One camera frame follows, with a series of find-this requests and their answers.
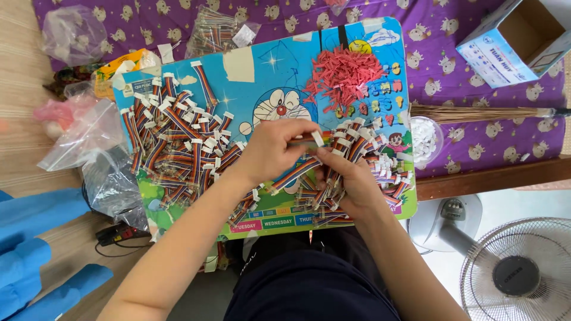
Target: cardboard box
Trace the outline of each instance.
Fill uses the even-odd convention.
[[[539,79],[569,49],[571,30],[539,0],[507,0],[456,47],[492,88]]]

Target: cartoon print fabric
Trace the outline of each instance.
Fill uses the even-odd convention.
[[[323,30],[369,17],[391,16],[403,27],[408,91],[411,102],[471,107],[561,107],[563,63],[538,81],[491,89],[457,53],[455,45],[497,9],[503,0],[351,0],[335,16],[323,0],[34,0],[38,23],[49,10],[81,4],[93,10],[107,29],[101,44],[111,61],[130,50],[181,41],[173,56],[184,59],[199,5],[262,24],[256,43],[308,31]],[[52,60],[54,70],[64,64]],[[380,108],[372,105],[371,109]],[[443,126],[444,148],[417,176],[470,172],[556,157],[561,151],[565,122],[517,118],[497,122]]]

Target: fan grille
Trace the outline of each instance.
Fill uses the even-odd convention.
[[[509,296],[494,285],[494,267],[510,256],[528,258],[539,269],[530,293]],[[464,260],[460,296],[472,320],[571,320],[571,220],[522,219],[484,235]]]

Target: bowl of white connectors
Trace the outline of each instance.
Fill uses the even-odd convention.
[[[444,144],[444,134],[440,125],[430,118],[412,117],[412,155],[415,167],[424,168],[433,161]]]

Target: person's left hand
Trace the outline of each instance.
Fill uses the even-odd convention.
[[[231,167],[245,175],[252,186],[273,180],[290,169],[307,146],[287,146],[292,138],[319,129],[317,123],[305,119],[279,119],[262,122],[252,134],[238,161]]]

